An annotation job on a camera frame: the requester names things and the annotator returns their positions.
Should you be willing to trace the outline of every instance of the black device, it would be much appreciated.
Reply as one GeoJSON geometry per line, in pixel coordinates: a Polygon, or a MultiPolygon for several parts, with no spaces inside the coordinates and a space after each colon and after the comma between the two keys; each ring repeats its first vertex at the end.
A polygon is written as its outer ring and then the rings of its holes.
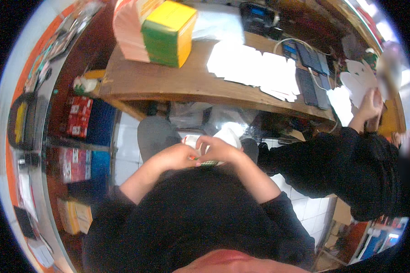
{"type": "Polygon", "coordinates": [[[329,76],[330,69],[328,68],[327,56],[322,52],[316,52],[319,58],[320,67],[322,68],[322,74],[329,76]]]}
{"type": "Polygon", "coordinates": [[[304,96],[305,104],[318,106],[316,91],[314,90],[310,72],[296,68],[296,83],[304,96]]]}
{"type": "Polygon", "coordinates": [[[325,88],[326,90],[330,90],[331,86],[330,86],[330,82],[328,81],[328,77],[325,75],[319,75],[319,77],[320,77],[320,81],[322,82],[322,84],[319,84],[319,85],[325,88]]]}
{"type": "Polygon", "coordinates": [[[274,25],[275,11],[266,6],[243,2],[239,6],[241,21],[245,31],[252,32],[261,36],[268,36],[269,32],[273,35],[278,34],[278,30],[270,30],[274,25]]]}
{"type": "Polygon", "coordinates": [[[296,48],[299,52],[299,57],[301,63],[305,67],[311,67],[317,73],[323,74],[322,67],[320,66],[319,57],[317,56],[317,52],[305,47],[305,45],[295,42],[296,48]]]}
{"type": "MultiPolygon", "coordinates": [[[[322,86],[322,82],[321,82],[322,80],[320,79],[319,76],[314,76],[314,79],[313,78],[311,79],[316,80],[317,84],[319,86],[322,86]]],[[[330,108],[327,92],[323,90],[322,88],[320,88],[319,86],[317,86],[317,84],[313,83],[314,92],[316,93],[316,99],[317,99],[317,107],[319,107],[322,110],[327,110],[330,108]]]]}
{"type": "Polygon", "coordinates": [[[33,232],[33,228],[31,222],[29,220],[29,215],[27,214],[27,210],[14,206],[15,216],[20,224],[21,231],[23,235],[27,238],[36,239],[35,233],[33,232]]]}
{"type": "Polygon", "coordinates": [[[282,43],[282,53],[284,57],[292,58],[295,61],[298,61],[298,50],[296,49],[296,45],[293,41],[284,41],[282,43]]]}

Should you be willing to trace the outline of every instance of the black long-sleeve top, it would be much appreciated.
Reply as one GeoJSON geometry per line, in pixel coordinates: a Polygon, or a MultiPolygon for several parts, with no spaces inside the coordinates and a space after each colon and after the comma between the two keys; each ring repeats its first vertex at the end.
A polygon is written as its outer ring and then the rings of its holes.
{"type": "Polygon", "coordinates": [[[397,169],[398,149],[376,133],[344,127],[339,136],[321,133],[307,142],[261,152],[258,166],[281,173],[286,183],[311,198],[336,194],[358,221],[402,216],[404,189],[397,169]]]}
{"type": "Polygon", "coordinates": [[[138,204],[115,187],[83,243],[88,272],[172,272],[219,248],[309,269],[314,238],[287,195],[259,205],[217,169],[175,173],[138,204]]]}

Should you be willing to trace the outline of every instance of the wooden counter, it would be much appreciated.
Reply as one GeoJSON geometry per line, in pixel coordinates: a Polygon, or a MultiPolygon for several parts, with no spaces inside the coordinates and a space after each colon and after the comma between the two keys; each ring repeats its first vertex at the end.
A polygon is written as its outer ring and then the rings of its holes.
{"type": "MultiPolygon", "coordinates": [[[[274,41],[248,32],[245,32],[245,37],[247,46],[261,52],[273,52],[274,41]]],[[[181,68],[126,60],[117,46],[109,60],[98,96],[138,119],[144,117],[125,101],[202,101],[333,124],[335,120],[331,109],[323,111],[306,105],[302,95],[298,95],[298,99],[290,103],[261,92],[259,87],[216,78],[206,68],[215,43],[216,41],[194,41],[190,56],[181,68]]],[[[281,47],[278,47],[277,54],[280,53],[281,47]]]]}

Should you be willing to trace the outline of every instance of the red box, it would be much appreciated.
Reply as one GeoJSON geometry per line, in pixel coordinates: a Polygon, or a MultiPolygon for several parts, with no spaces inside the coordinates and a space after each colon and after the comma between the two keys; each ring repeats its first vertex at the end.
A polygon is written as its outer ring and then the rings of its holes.
{"type": "Polygon", "coordinates": [[[65,183],[84,181],[91,178],[91,151],[63,148],[60,162],[65,183]]]}
{"type": "Polygon", "coordinates": [[[67,134],[80,138],[87,137],[88,121],[88,117],[70,114],[67,126],[67,134]]]}
{"type": "Polygon", "coordinates": [[[93,99],[90,99],[86,96],[73,96],[68,100],[70,114],[90,117],[91,108],[93,107],[93,99]]]}

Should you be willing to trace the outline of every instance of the white tile floor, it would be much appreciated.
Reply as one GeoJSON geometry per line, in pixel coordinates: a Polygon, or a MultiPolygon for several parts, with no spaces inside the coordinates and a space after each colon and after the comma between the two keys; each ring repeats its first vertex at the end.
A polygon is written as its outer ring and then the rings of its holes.
{"type": "MultiPolygon", "coordinates": [[[[118,151],[115,158],[115,181],[117,185],[124,183],[142,164],[137,142],[138,124],[139,122],[135,118],[122,113],[116,142],[118,151]]],[[[184,137],[185,134],[187,133],[180,133],[181,137],[184,137]]],[[[263,139],[263,142],[266,142],[269,148],[281,146],[275,139],[263,139]]],[[[330,199],[311,199],[298,193],[285,182],[281,174],[273,176],[272,180],[290,198],[296,216],[311,237],[315,239],[317,245],[325,228],[325,213],[330,199]]]]}

